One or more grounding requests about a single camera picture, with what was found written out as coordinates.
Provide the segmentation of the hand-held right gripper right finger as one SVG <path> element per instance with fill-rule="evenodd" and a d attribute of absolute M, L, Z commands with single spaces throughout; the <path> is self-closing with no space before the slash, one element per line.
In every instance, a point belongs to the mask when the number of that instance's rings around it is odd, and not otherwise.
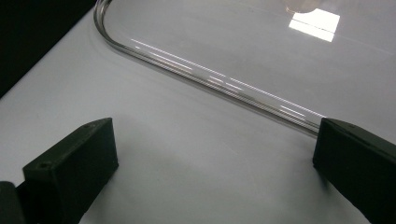
<path fill-rule="evenodd" d="M 325 118 L 313 165 L 371 224 L 396 224 L 396 145 L 359 126 Z"/>

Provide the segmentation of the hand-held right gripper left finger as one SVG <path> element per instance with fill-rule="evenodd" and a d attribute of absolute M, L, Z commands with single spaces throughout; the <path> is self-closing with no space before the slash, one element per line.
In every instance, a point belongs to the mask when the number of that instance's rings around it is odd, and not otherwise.
<path fill-rule="evenodd" d="M 78 127 L 22 170 L 37 224 L 78 224 L 119 167 L 111 118 Z"/>

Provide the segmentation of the clear plastic tray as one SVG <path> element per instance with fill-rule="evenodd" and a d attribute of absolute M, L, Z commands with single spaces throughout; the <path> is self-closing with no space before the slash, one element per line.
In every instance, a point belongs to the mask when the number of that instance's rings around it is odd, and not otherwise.
<path fill-rule="evenodd" d="M 340 119 L 396 143 L 396 0 L 96 0 L 118 52 L 316 132 Z"/>

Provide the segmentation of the pale round object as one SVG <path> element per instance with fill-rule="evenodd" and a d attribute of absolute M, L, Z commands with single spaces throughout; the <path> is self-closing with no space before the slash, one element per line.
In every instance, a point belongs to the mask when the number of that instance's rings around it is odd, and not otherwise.
<path fill-rule="evenodd" d="M 293 13 L 308 13 L 315 10 L 321 0 L 283 0 L 287 11 Z"/>

